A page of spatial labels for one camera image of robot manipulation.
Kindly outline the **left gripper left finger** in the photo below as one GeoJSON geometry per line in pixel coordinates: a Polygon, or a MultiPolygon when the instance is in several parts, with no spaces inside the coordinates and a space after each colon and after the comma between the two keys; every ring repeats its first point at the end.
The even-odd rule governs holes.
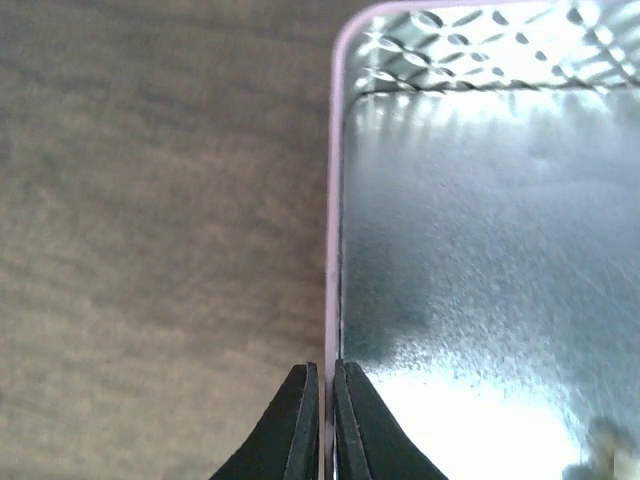
{"type": "Polygon", "coordinates": [[[212,480],[311,480],[319,474],[319,375],[297,364],[212,480]]]}

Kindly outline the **pink metal tin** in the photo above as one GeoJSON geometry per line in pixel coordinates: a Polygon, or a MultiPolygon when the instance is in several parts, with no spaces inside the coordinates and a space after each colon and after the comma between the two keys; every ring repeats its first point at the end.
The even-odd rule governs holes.
{"type": "Polygon", "coordinates": [[[639,443],[639,5],[388,1],[331,80],[326,375],[446,479],[639,443]]]}

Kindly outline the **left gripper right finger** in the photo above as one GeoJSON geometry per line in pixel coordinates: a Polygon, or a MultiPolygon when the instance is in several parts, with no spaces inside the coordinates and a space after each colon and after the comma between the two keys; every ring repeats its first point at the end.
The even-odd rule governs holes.
{"type": "Polygon", "coordinates": [[[338,479],[446,479],[405,434],[359,364],[338,360],[333,390],[338,479]]]}

